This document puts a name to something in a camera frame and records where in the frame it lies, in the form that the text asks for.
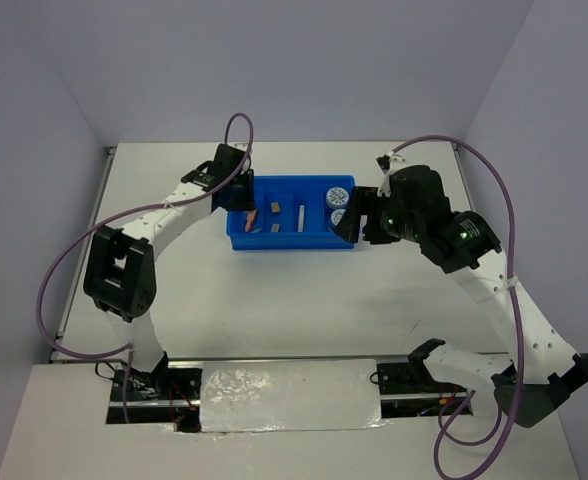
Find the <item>orange correction tape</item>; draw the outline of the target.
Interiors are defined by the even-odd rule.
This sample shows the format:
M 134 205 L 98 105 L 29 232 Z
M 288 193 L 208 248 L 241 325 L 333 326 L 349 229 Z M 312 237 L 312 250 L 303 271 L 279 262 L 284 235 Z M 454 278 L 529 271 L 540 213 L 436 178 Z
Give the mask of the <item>orange correction tape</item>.
M 258 216 L 257 210 L 251 210 L 247 213 L 246 218 L 245 218 L 245 224 L 244 224 L 244 232 L 245 233 L 250 233 L 252 231 L 252 229 L 254 228 L 254 224 L 256 222 L 257 216 Z

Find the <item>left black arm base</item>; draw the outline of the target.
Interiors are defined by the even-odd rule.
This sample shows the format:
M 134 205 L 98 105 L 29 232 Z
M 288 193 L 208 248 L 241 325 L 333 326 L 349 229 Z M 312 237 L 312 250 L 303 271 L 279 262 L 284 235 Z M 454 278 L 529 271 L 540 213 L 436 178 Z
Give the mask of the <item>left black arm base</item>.
M 114 370 L 108 380 L 111 389 L 107 424 L 165 424 L 176 432 L 202 431 L 200 420 L 202 368 L 165 365 L 152 376 L 129 370 Z

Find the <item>blue slime jar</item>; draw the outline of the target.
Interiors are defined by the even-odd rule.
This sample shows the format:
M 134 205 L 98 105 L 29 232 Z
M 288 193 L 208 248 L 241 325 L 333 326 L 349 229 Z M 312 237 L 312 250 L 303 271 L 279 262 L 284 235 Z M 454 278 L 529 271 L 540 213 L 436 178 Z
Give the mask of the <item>blue slime jar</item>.
M 346 210 L 345 209 L 334 209 L 331 211 L 328 217 L 328 228 L 330 231 L 335 232 L 340 221 L 342 220 Z
M 330 210 L 345 209 L 349 199 L 350 192 L 343 187 L 331 187 L 325 193 L 325 205 Z

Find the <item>blue white marker pen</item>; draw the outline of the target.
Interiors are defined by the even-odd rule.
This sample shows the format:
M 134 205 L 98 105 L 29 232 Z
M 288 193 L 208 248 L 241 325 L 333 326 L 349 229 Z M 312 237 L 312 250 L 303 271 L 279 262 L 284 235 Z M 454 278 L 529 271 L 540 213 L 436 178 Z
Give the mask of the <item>blue white marker pen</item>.
M 297 220 L 297 232 L 298 233 L 304 232 L 304 228 L 305 228 L 305 213 L 306 213 L 306 206 L 304 204 L 299 205 L 299 209 L 298 209 L 298 220 Z

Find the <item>blue compartment tray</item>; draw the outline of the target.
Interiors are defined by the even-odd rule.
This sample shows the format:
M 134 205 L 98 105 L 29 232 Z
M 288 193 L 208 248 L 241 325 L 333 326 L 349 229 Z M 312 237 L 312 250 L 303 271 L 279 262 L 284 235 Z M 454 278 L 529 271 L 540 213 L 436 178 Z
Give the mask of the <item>blue compartment tray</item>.
M 325 205 L 325 193 L 331 187 L 351 191 L 355 180 L 349 175 L 276 175 L 257 176 L 254 198 L 258 216 L 254 229 L 265 233 L 244 232 L 246 212 L 227 214 L 226 233 L 232 248 L 243 250 L 344 250 L 354 246 L 342 240 L 328 228 L 332 210 Z M 273 214 L 270 204 L 278 202 L 279 214 Z M 299 205 L 306 206 L 304 232 L 297 232 Z M 271 233 L 272 224 L 279 224 L 278 233 Z

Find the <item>silver foil cover plate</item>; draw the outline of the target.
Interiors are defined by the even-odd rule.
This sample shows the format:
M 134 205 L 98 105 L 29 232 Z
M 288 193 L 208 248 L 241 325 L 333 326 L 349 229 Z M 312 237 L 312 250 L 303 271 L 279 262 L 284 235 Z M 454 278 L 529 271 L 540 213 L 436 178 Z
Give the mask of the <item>silver foil cover plate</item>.
M 385 424 L 371 359 L 208 362 L 200 388 L 208 433 L 364 430 Z

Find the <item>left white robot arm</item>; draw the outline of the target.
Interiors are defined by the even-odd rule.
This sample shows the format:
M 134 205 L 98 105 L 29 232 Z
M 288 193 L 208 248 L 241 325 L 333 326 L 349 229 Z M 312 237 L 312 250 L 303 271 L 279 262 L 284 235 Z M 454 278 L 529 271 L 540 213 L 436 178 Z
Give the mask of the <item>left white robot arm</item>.
M 157 293 L 156 261 L 189 227 L 215 210 L 253 209 L 253 187 L 249 151 L 222 143 L 214 158 L 184 175 L 158 207 L 93 234 L 83 290 L 128 345 L 136 372 L 133 384 L 145 397 L 159 398 L 170 385 L 164 369 L 167 355 L 150 313 Z

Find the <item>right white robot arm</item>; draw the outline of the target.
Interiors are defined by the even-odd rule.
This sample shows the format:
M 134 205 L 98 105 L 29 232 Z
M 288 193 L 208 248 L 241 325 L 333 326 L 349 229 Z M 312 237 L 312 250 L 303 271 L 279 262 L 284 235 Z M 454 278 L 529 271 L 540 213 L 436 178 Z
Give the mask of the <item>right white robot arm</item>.
M 588 382 L 588 353 L 555 330 L 509 273 L 508 255 L 488 223 L 452 209 L 438 172 L 392 152 L 377 164 L 381 185 L 353 187 L 335 233 L 349 243 L 417 244 L 471 298 L 506 349 L 481 355 L 430 339 L 408 356 L 410 383 L 420 391 L 448 383 L 487 393 L 503 413 L 516 403 L 516 424 L 533 427 Z

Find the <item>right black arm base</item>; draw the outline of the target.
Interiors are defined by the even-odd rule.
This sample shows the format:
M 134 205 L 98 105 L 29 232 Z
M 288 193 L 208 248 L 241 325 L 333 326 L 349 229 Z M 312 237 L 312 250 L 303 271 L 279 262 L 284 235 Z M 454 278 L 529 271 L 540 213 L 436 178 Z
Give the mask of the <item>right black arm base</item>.
M 382 400 L 449 399 L 468 394 L 459 384 L 434 380 L 424 367 L 416 367 L 406 357 L 377 359 L 369 381 Z

